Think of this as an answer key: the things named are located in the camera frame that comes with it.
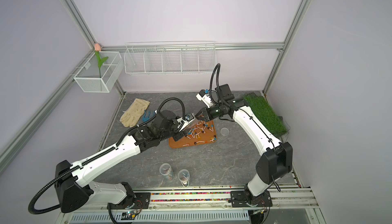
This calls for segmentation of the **clear plastic jar lid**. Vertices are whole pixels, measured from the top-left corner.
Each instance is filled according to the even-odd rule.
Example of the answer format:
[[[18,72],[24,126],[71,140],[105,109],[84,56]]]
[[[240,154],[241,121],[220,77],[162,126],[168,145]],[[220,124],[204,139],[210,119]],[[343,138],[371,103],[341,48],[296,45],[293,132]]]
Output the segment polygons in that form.
[[[222,136],[228,136],[229,133],[230,133],[230,131],[229,131],[228,128],[222,128],[222,129],[220,130],[220,133],[221,133]]]

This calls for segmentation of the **clear plastic candy jar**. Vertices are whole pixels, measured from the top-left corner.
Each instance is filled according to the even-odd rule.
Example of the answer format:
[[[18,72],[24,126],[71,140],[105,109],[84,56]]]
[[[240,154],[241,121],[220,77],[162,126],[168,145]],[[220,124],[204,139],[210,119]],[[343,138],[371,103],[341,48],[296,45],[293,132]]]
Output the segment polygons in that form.
[[[199,120],[195,117],[194,113],[188,113],[185,115],[184,129],[189,129],[197,125]]]

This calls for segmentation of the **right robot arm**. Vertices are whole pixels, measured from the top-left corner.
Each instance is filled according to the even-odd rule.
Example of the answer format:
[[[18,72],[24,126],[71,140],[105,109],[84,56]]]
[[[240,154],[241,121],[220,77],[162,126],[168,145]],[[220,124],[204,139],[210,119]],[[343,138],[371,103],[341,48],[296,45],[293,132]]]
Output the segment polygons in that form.
[[[293,147],[288,142],[281,142],[276,138],[256,117],[250,105],[243,98],[235,98],[228,85],[219,84],[220,64],[216,64],[210,79],[216,88],[209,88],[208,92],[202,90],[198,100],[206,104],[196,118],[202,121],[211,121],[228,115],[234,122],[241,126],[256,146],[260,159],[255,168],[256,175],[247,183],[243,191],[233,192],[230,203],[233,206],[256,207],[266,205],[267,190],[271,186],[280,189],[277,180],[292,170]],[[217,98],[211,96],[215,91]]]

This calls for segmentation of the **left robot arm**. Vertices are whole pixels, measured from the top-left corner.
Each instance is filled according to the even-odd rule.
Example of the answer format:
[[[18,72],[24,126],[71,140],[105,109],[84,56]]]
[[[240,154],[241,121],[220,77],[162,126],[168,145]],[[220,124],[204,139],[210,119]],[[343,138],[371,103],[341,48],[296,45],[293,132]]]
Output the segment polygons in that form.
[[[35,215],[56,209],[70,213],[85,204],[107,204],[108,209],[142,208],[142,202],[129,183],[103,184],[95,182],[95,178],[120,162],[158,146],[165,139],[181,139],[194,121],[193,114],[185,112],[182,100],[175,97],[164,100],[152,118],[129,128],[111,146],[73,163],[60,162],[56,166],[56,177],[34,195],[28,211]],[[59,203],[37,209],[37,201],[50,187],[55,188]]]

